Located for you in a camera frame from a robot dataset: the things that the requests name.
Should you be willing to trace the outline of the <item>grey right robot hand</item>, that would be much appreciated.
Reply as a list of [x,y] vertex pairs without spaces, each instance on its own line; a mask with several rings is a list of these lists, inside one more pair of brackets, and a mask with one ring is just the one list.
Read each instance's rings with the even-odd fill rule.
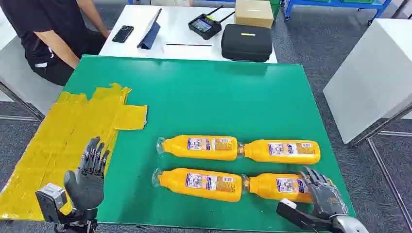
[[336,215],[348,214],[342,195],[331,179],[308,166],[304,166],[304,170],[299,173],[311,196],[315,216],[329,219]]

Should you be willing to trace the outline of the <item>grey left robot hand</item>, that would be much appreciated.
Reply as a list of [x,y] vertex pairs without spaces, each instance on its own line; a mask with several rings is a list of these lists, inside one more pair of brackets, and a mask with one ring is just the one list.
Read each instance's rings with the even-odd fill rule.
[[100,137],[89,140],[80,157],[78,167],[68,170],[64,176],[64,187],[77,210],[97,208],[104,199],[104,171],[109,150],[103,150]]

